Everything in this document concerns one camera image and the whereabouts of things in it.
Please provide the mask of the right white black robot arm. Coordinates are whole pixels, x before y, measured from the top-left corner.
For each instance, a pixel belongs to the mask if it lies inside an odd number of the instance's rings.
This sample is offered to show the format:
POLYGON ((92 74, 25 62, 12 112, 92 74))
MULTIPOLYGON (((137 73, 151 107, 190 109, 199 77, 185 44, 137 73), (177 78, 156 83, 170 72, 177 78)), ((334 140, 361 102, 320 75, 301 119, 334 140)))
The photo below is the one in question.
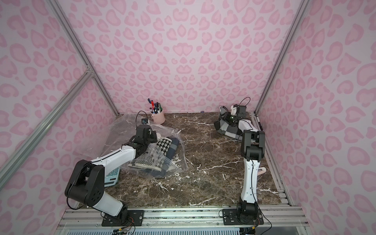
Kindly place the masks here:
POLYGON ((265 133, 256 129, 246 118, 246 106, 233 105, 225 119, 231 127, 236 127, 234 138, 241 141, 240 154, 244 160, 244 182, 238 203, 238 216, 257 217, 257 178, 259 166, 265 156, 265 133))

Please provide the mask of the grey black checked blanket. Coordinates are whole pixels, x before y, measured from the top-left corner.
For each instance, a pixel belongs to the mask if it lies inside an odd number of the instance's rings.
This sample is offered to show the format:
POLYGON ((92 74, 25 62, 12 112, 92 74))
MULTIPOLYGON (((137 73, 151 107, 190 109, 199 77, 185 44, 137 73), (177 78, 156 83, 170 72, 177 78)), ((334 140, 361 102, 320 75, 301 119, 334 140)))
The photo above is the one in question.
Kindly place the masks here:
POLYGON ((213 123, 214 128, 221 135, 241 141, 245 130, 254 131, 255 128, 252 125, 252 122, 246 118, 240 120, 238 125, 231 126, 228 123, 228 115, 230 114, 230 111, 231 110, 227 109, 225 106, 220 106, 218 120, 213 123))

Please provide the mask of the zigzag patterned blanket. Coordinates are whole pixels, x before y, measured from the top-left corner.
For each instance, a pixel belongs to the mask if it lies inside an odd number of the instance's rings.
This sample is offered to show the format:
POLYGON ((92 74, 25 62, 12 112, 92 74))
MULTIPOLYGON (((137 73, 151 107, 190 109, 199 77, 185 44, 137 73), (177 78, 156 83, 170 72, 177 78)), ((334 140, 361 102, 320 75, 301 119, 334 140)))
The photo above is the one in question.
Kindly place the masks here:
POLYGON ((162 171, 163 163, 162 158, 154 158, 151 155, 143 155, 132 160, 127 166, 138 169, 162 171))

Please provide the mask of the houndstooth black white blanket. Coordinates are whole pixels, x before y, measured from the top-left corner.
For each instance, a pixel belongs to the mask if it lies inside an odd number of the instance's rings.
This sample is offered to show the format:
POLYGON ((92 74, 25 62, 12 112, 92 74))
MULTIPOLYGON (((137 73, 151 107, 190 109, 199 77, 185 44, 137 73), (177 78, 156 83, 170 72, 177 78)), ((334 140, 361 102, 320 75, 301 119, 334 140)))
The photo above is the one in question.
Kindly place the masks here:
POLYGON ((172 155, 168 152, 172 144, 170 138, 159 138, 156 143, 151 144, 152 156, 154 159, 171 159, 172 155))

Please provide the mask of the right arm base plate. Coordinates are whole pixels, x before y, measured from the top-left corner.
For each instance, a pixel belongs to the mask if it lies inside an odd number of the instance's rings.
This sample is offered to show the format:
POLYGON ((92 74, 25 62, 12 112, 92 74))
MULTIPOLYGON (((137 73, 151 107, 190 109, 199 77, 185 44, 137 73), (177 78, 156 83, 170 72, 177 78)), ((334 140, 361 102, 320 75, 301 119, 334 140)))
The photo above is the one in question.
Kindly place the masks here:
POLYGON ((264 224, 261 210, 258 210, 256 215, 239 214, 237 209, 222 209, 221 213, 224 225, 249 225, 257 227, 264 224))

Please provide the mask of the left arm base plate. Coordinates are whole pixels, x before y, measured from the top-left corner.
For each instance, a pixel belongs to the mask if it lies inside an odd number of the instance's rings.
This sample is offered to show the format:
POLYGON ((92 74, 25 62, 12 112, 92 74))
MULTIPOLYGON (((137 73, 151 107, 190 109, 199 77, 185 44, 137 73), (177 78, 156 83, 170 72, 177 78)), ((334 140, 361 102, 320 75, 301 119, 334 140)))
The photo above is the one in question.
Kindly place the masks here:
POLYGON ((130 225, 142 226, 144 210, 123 210, 117 216, 104 214, 102 216, 102 227, 127 227, 130 225))

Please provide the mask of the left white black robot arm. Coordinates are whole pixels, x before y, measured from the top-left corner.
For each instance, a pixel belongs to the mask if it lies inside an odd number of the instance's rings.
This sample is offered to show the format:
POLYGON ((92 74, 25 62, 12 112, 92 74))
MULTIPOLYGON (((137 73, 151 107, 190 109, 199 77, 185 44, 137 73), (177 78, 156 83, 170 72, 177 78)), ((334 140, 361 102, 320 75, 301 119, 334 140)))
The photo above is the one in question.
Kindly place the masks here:
POLYGON ((150 125, 136 127, 136 135, 119 149, 90 161, 80 160, 75 165, 65 189, 67 199, 94 208, 118 220, 128 217, 127 206, 105 192, 105 177, 142 154, 157 142, 157 133, 150 125))

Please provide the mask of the clear plastic vacuum bag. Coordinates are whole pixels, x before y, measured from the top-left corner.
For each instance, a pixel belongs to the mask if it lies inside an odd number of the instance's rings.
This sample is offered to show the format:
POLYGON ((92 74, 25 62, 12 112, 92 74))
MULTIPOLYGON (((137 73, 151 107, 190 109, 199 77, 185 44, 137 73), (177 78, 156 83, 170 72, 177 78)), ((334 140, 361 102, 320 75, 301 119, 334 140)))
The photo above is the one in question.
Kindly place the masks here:
MULTIPOLYGON (((138 116, 138 120, 136 120, 136 115, 122 116, 111 125, 101 129, 92 137, 85 140, 75 149, 74 153, 86 160, 97 159, 112 153, 136 135, 136 127, 141 125, 142 118, 143 116, 141 115, 138 116)), ((162 158, 162 171, 128 167, 127 165, 130 162, 121 165, 119 168, 144 178, 165 178, 187 170, 185 144, 180 131, 176 128, 167 127, 165 124, 155 124, 151 120, 149 121, 149 125, 152 130, 156 131, 157 140, 159 138, 172 139, 172 144, 168 151, 172 155, 172 158, 162 158)), ((151 145, 149 145, 146 153, 143 155, 152 156, 151 145)))

